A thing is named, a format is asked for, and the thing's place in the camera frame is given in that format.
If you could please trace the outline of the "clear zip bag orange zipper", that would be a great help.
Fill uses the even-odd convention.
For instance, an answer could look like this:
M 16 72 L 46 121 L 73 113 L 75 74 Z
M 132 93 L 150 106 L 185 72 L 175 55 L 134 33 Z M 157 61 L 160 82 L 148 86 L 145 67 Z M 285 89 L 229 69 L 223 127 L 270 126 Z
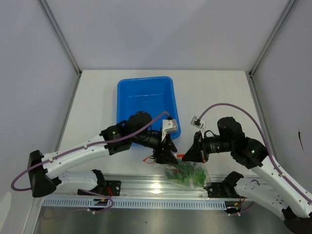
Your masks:
M 182 161 L 184 155 L 174 154 L 178 164 L 157 164 L 152 156 L 143 159 L 153 165 L 167 182 L 186 189 L 204 189 L 212 184 L 210 175 L 201 163 Z

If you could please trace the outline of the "toy napa cabbage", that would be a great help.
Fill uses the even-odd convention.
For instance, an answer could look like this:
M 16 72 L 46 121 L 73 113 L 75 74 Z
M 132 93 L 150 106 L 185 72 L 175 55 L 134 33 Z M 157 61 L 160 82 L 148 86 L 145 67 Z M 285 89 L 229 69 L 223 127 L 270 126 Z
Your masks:
M 204 188 L 211 183 L 207 170 L 195 162 L 166 165 L 164 174 L 168 182 L 187 189 Z

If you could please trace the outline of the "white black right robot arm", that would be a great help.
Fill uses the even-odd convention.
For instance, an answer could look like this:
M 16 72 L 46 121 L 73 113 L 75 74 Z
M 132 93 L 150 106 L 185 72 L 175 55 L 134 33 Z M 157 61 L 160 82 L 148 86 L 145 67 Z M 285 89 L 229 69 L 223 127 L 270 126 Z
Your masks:
M 199 131 L 183 161 L 205 163 L 210 154 L 229 152 L 238 164 L 260 176 L 273 191 L 248 181 L 240 173 L 231 172 L 222 181 L 225 195 L 253 200 L 283 220 L 294 234 L 312 232 L 312 194 L 285 172 L 273 156 L 269 156 L 261 142 L 246 137 L 240 123 L 233 117 L 221 118 L 217 122 L 219 134 L 212 137 L 205 135 L 205 123 L 197 117 L 192 119 L 191 125 Z

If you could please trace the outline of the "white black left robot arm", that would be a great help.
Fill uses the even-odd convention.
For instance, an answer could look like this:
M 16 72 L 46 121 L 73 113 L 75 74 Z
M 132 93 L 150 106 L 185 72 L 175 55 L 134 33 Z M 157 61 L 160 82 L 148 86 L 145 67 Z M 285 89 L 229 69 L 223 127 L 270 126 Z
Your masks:
M 179 130 L 178 123 L 168 116 L 162 120 L 160 130 L 154 130 L 152 124 L 158 119 L 140 111 L 69 150 L 46 154 L 39 150 L 31 152 L 27 173 L 32 196 L 44 197 L 55 191 L 77 195 L 118 195 L 100 170 L 74 172 L 71 169 L 93 159 L 127 151 L 132 144 L 152 149 L 152 158 L 158 164 L 177 164 L 177 149 L 171 134 Z

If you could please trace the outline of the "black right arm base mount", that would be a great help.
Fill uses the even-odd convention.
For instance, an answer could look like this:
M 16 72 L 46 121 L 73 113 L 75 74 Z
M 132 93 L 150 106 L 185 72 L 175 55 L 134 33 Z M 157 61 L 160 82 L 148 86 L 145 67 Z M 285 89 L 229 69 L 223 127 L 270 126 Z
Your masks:
M 210 186 L 204 187 L 209 198 L 239 198 L 234 187 L 223 182 L 212 182 Z

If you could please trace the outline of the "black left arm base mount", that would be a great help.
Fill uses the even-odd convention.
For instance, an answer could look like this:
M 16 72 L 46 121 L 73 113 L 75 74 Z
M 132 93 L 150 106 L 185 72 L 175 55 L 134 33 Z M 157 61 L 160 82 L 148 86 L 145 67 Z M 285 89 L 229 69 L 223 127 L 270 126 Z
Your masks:
M 100 170 L 92 170 L 91 175 L 96 177 L 96 186 L 90 190 L 78 189 L 78 195 L 120 196 L 120 180 L 106 180 Z

